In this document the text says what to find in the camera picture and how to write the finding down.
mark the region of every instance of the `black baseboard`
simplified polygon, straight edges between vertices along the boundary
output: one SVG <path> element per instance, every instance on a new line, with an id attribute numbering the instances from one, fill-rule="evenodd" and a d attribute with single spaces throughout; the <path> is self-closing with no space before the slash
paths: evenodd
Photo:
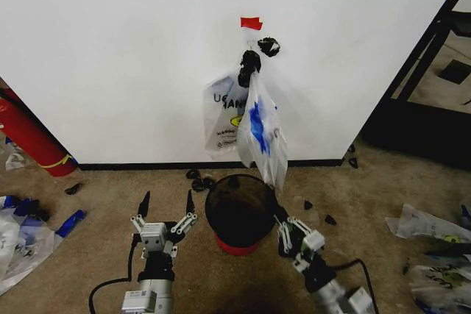
<path id="1" fill-rule="evenodd" d="M 335 167 L 341 160 L 293 160 L 288 167 Z M 146 171 L 152 169 L 220 169 L 245 168 L 240 162 L 183 162 L 183 163 L 81 163 L 82 171 Z"/>

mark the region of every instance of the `white wall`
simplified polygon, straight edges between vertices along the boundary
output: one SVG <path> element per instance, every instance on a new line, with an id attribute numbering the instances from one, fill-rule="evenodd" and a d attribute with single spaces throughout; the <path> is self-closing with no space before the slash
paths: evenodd
<path id="1" fill-rule="evenodd" d="M 0 75 L 81 163 L 206 161 L 202 89 L 260 16 L 290 158 L 341 158 L 443 2 L 0 0 Z"/>

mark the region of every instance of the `plastic bag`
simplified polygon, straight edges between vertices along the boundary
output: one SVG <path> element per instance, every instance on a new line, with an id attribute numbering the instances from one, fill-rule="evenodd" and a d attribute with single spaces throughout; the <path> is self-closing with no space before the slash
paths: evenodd
<path id="1" fill-rule="evenodd" d="M 462 314 L 471 308 L 471 281 L 468 267 L 448 263 L 418 265 L 409 271 L 411 292 L 425 313 Z"/>
<path id="2" fill-rule="evenodd" d="M 212 156 L 236 149 L 237 129 L 245 111 L 248 88 L 229 75 L 211 83 L 203 92 L 205 114 L 205 148 Z"/>
<path id="3" fill-rule="evenodd" d="M 391 232 L 400 238 L 421 235 L 451 243 L 471 243 L 471 231 L 429 213 L 416 210 L 409 204 L 403 205 L 403 213 L 397 223 L 397 229 L 394 231 L 396 222 L 397 219 L 386 218 Z"/>
<path id="4" fill-rule="evenodd" d="M 237 133 L 238 155 L 246 167 L 252 161 L 257 163 L 266 184 L 282 189 L 288 168 L 288 144 L 277 107 L 259 74 L 254 73 L 250 78 L 245 110 Z"/>
<path id="5" fill-rule="evenodd" d="M 17 216 L 14 211 L 0 210 L 0 295 L 38 267 L 85 217 L 78 210 L 54 232 L 44 221 Z"/>

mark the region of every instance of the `red fire extinguisher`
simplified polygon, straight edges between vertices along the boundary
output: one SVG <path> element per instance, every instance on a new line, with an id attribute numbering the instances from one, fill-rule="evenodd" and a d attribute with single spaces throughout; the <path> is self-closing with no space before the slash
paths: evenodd
<path id="1" fill-rule="evenodd" d="M 11 90 L 2 90 L 0 131 L 17 143 L 52 176 L 66 176 L 77 167 L 70 154 L 29 113 Z"/>

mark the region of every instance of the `red base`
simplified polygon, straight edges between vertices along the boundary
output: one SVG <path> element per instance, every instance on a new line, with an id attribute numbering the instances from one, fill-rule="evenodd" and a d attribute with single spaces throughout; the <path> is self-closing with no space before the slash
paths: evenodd
<path id="1" fill-rule="evenodd" d="M 237 246 L 228 246 L 226 243 L 224 243 L 222 240 L 219 239 L 217 234 L 214 234 L 214 235 L 216 236 L 216 241 L 218 242 L 219 248 L 221 248 L 228 254 L 235 255 L 238 257 L 243 257 L 244 255 L 253 253 L 258 247 L 258 242 L 253 244 L 252 246 L 248 246 L 245 248 L 239 248 Z"/>

